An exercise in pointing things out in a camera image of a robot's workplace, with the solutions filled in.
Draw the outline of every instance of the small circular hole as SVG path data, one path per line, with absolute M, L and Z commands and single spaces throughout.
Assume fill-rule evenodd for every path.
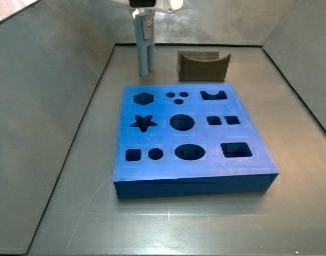
M 180 92 L 180 93 L 178 93 L 178 96 L 180 96 L 180 97 L 188 97 L 189 94 L 188 94 L 187 92 Z
M 173 92 L 168 92 L 166 93 L 166 97 L 173 98 L 174 97 L 174 93 Z
M 181 99 L 176 99 L 176 100 L 173 100 L 173 102 L 174 102 L 174 104 L 177 104 L 177 105 L 182 104 L 182 100 L 181 100 Z
M 152 160 L 158 160 L 158 159 L 162 157 L 162 151 L 161 151 L 158 148 L 152 148 L 152 149 L 148 151 L 148 157 L 149 157 Z

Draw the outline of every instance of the shape sorter board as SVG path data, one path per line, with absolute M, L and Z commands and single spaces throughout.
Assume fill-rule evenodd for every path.
M 118 198 L 265 191 L 277 173 L 229 84 L 125 87 Z

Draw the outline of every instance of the gray tabletop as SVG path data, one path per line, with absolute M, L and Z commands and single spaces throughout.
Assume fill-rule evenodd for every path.
M 177 51 L 232 54 L 233 85 L 280 175 L 265 193 L 117 200 L 112 184 L 124 85 L 177 83 Z M 260 48 L 156 47 L 140 78 L 116 47 L 29 255 L 326 254 L 326 135 Z

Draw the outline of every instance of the dark brown block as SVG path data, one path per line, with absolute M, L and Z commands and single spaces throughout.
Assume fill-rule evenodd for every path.
M 231 54 L 219 59 L 219 52 L 180 51 L 178 81 L 223 82 Z

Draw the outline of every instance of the rectangular hole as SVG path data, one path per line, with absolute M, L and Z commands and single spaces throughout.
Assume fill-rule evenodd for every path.
M 220 125 L 221 120 L 217 116 L 207 116 L 208 125 Z
M 221 152 L 227 158 L 252 156 L 251 149 L 244 142 L 221 143 Z
M 128 162 L 138 161 L 140 158 L 141 158 L 140 149 L 128 149 L 125 151 L 125 161 Z
M 228 125 L 240 124 L 237 116 L 225 116 L 224 119 Z

